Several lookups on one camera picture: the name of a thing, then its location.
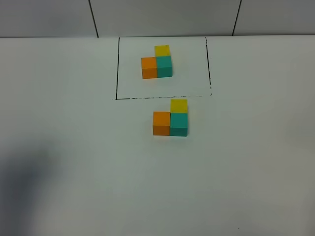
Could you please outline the template orange cube block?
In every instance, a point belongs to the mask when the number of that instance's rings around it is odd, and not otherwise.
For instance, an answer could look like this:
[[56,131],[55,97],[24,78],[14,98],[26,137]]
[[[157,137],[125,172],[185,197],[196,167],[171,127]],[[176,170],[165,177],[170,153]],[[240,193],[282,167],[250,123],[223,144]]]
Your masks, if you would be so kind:
[[141,58],[142,79],[154,79],[158,77],[156,57]]

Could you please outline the black outlined template sheet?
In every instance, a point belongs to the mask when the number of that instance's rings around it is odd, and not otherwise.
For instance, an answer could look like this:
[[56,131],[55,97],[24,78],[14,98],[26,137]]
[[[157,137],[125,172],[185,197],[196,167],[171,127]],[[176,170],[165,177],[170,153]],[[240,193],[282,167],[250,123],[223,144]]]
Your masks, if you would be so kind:
[[[153,57],[154,47],[169,45],[173,76],[143,79],[141,58]],[[197,97],[210,93],[205,37],[121,37],[117,99]]]

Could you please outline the template teal cube block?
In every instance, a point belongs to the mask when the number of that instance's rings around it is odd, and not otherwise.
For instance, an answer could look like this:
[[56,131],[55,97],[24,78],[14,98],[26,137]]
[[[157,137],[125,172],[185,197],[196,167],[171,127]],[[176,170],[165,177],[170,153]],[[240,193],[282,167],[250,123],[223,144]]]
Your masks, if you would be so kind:
[[171,56],[156,57],[157,77],[165,78],[173,76],[173,65]]

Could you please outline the template yellow cube block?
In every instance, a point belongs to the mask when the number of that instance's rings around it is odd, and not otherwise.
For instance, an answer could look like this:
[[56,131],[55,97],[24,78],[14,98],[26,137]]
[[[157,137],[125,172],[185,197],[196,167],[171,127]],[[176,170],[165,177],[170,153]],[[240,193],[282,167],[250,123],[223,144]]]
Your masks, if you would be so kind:
[[169,45],[155,46],[155,56],[156,57],[171,56]]

